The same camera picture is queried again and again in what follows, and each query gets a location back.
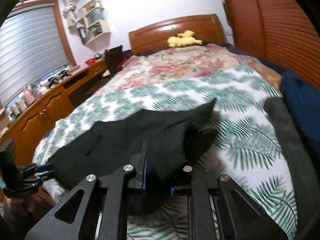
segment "metal bolt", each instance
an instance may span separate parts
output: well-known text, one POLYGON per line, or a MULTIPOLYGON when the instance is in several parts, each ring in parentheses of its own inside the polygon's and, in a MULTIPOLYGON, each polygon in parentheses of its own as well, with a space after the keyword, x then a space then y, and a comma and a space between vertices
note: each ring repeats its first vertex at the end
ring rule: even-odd
POLYGON ((222 174, 220 175, 220 179, 222 181, 229 181, 230 177, 227 174, 222 174))
POLYGON ((130 165, 130 164, 127 164, 126 166, 123 167, 123 169, 124 169, 125 171, 132 171, 132 170, 133 170, 133 166, 130 165))
POLYGON ((87 181, 94 181, 96 179, 96 176, 93 175, 93 174, 90 174, 88 175, 86 178, 85 178, 87 181))
POLYGON ((183 170, 185 172, 190 172, 190 171, 192 171, 192 167, 191 166, 184 166, 183 170))

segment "white wall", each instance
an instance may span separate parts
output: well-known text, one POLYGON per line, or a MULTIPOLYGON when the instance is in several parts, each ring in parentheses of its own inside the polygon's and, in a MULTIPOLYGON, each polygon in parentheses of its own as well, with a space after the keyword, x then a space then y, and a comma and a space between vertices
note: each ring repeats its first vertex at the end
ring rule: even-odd
MULTIPOLYGON (((79 0, 77 9, 89 1, 79 0)), ((225 33, 232 33, 227 24, 221 0, 101 0, 101 2, 106 8, 104 13, 109 22, 111 34, 102 35, 91 45, 82 45, 77 30, 70 32, 66 28, 67 21, 63 18, 69 44, 78 64, 93 57, 97 52, 102 53, 106 48, 123 45, 124 50, 130 49, 128 38, 130 31, 176 17, 215 13, 225 33)), ((62 0, 59 6, 62 11, 65 6, 62 0)), ((228 36, 227 39, 228 42, 233 43, 232 36, 228 36)))

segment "stuffed animal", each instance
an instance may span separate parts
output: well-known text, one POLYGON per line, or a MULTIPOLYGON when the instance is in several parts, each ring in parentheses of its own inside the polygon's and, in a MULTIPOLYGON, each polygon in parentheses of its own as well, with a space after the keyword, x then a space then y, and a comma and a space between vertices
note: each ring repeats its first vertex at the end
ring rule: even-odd
POLYGON ((192 31, 185 31, 184 33, 179 33, 178 37, 170 37, 168 38, 167 42, 169 47, 175 48, 175 47, 182 47, 182 46, 188 46, 193 44, 200 44, 202 45, 202 41, 196 40, 193 38, 193 34, 195 34, 192 31))

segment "window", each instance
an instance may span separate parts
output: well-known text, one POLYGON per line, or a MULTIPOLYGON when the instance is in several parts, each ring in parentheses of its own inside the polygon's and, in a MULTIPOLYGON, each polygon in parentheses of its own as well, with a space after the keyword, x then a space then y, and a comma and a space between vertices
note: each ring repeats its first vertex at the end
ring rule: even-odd
POLYGON ((1 26, 0 101, 3 105, 21 93, 23 86, 69 62, 54 6, 57 4, 51 2, 12 11, 1 26))

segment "red basket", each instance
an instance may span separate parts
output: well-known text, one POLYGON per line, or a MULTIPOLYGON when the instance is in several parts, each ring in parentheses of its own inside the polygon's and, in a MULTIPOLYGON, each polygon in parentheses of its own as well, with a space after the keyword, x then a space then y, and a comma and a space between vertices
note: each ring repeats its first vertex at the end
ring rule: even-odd
POLYGON ((85 63, 86 63, 88 66, 91 66, 91 65, 93 65, 94 63, 96 63, 96 59, 95 59, 95 58, 88 59, 85 63))

